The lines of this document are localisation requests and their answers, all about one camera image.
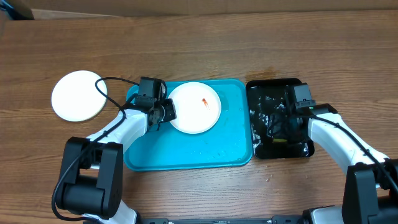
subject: table surface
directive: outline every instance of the table surface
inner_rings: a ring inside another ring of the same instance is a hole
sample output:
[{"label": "table surface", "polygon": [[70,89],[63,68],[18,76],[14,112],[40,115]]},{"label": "table surface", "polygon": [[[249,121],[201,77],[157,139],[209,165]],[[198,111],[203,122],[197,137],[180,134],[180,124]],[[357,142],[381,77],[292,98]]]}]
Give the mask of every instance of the table surface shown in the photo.
[{"label": "table surface", "polygon": [[[116,116],[111,103],[81,123],[53,112],[52,88],[75,70],[133,81],[297,77],[366,142],[398,157],[398,11],[7,21],[0,38],[2,223],[62,223],[50,199],[66,140],[95,133]],[[129,87],[108,82],[119,102]],[[344,186],[342,171],[316,145],[310,159],[125,168],[123,200],[143,217],[271,217],[341,204]]]}]

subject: wood grain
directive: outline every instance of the wood grain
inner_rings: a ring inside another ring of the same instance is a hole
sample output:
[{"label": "wood grain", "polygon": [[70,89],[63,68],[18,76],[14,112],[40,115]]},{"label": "wood grain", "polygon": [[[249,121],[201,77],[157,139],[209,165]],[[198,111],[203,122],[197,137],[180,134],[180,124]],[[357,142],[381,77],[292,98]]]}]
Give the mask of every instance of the wood grain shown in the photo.
[{"label": "wood grain", "polygon": [[[370,145],[398,157],[398,11],[10,21],[0,52],[2,223],[62,223],[50,197],[65,141],[117,113],[110,103],[82,123],[53,113],[52,88],[75,70],[134,81],[297,77]],[[129,86],[108,87],[123,102]],[[252,159],[243,167],[125,168],[123,200],[144,217],[270,217],[338,205],[344,182],[316,146],[310,159]]]}]

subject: black cable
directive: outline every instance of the black cable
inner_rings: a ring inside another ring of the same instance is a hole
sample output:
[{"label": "black cable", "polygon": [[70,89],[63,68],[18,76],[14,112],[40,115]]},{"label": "black cable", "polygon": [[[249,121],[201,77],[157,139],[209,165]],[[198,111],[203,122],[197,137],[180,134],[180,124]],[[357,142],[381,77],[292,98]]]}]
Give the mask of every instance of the black cable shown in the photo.
[{"label": "black cable", "polygon": [[353,136],[353,134],[351,134],[347,129],[343,128],[340,126],[340,124],[338,123],[334,123],[332,121],[329,121],[328,119],[325,118],[320,118],[318,116],[295,116],[296,118],[308,118],[308,119],[317,119],[323,122],[326,122],[328,124],[331,124],[333,126],[335,126],[336,128],[342,130],[348,137],[350,137],[358,146],[359,148],[365,153],[365,155],[367,155],[374,163],[375,165],[378,166],[378,168],[381,170],[381,172],[386,176],[388,182],[391,185],[391,188],[393,189],[393,191],[396,193],[396,195],[398,195],[398,186],[397,184],[394,182],[394,180],[392,179],[391,175],[388,173],[388,171],[383,167],[383,165],[370,153],[370,151],[368,149],[366,149],[358,139],[356,139],[355,136]]},{"label": "black cable", "polygon": [[78,218],[70,218],[70,217],[64,217],[63,215],[61,215],[58,210],[57,210],[57,206],[55,204],[55,197],[58,194],[58,190],[59,190],[59,186],[63,183],[63,180],[65,179],[65,177],[67,176],[67,174],[70,172],[70,170],[72,169],[72,167],[84,156],[86,155],[87,152],[90,152],[93,148],[93,145],[96,144],[99,140],[103,139],[105,136],[107,136],[109,133],[111,133],[112,131],[114,131],[118,126],[120,126],[120,124],[123,123],[123,121],[126,119],[126,112],[124,112],[124,110],[122,109],[122,106],[120,106],[116,101],[114,101],[112,98],[110,98],[109,96],[107,96],[105,93],[103,93],[99,88],[98,88],[98,82],[103,81],[103,80],[120,80],[120,81],[124,81],[124,82],[128,82],[128,83],[132,83],[135,85],[139,85],[136,82],[130,81],[130,80],[126,80],[123,78],[118,78],[118,77],[105,77],[105,78],[100,78],[99,80],[97,80],[95,82],[95,88],[99,91],[99,93],[101,93],[107,100],[109,100],[110,102],[112,102],[114,105],[116,105],[120,111],[122,111],[123,113],[123,117],[122,119],[117,122],[114,126],[112,126],[111,128],[109,128],[107,131],[104,131],[104,133],[102,135],[100,135],[98,138],[94,139],[92,142],[89,143],[89,145],[82,150],[82,152],[79,154],[79,156],[76,157],[76,159],[69,165],[69,167],[66,169],[66,171],[63,173],[63,175],[61,176],[61,178],[59,179],[58,183],[56,184],[54,191],[52,193],[52,199],[51,199],[51,208],[52,211],[54,213],[54,215],[63,220],[63,221],[71,221],[71,222],[76,222],[76,221],[91,221],[91,222],[99,222],[99,220],[97,220],[96,218],[90,218],[90,217],[78,217]]}]

